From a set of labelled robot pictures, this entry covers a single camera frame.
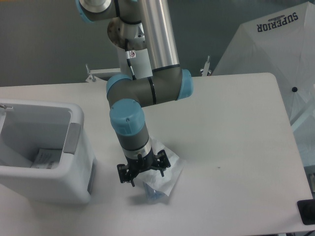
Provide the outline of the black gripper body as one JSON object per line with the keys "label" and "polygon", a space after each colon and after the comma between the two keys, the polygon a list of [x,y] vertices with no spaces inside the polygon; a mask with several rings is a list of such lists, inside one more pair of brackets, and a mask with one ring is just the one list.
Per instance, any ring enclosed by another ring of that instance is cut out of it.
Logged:
{"label": "black gripper body", "polygon": [[158,161],[152,149],[145,154],[138,153],[132,158],[126,156],[126,160],[125,181],[133,181],[139,173],[158,169]]}

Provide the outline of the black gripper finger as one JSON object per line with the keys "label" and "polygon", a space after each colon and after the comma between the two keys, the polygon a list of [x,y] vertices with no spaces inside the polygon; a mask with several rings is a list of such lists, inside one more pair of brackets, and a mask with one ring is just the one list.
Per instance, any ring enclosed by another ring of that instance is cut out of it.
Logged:
{"label": "black gripper finger", "polygon": [[118,164],[117,170],[119,174],[120,183],[128,182],[128,183],[131,183],[133,187],[135,186],[134,181],[133,181],[133,179],[135,178],[134,169],[130,169],[129,165]]}
{"label": "black gripper finger", "polygon": [[160,150],[157,154],[154,155],[152,162],[152,169],[160,171],[161,176],[164,176],[164,171],[171,167],[170,161],[164,149]]}

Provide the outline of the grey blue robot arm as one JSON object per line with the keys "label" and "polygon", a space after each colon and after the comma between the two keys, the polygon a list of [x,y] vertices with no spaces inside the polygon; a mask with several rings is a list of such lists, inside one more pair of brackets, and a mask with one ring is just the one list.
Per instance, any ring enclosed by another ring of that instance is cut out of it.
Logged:
{"label": "grey blue robot arm", "polygon": [[120,181],[171,166],[164,150],[154,153],[143,108],[192,95],[190,72],[180,67],[168,2],[165,0],[78,0],[86,22],[110,20],[107,34],[123,50],[126,67],[106,85],[110,122],[127,164],[117,166]]}

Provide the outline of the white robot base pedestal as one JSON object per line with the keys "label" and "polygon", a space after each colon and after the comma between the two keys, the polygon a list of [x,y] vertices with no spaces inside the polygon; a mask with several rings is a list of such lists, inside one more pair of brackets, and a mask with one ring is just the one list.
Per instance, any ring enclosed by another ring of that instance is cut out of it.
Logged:
{"label": "white robot base pedestal", "polygon": [[132,77],[132,72],[127,62],[127,59],[129,59],[136,79],[152,76],[152,69],[147,49],[132,51],[125,51],[125,49],[119,47],[116,49],[122,74]]}

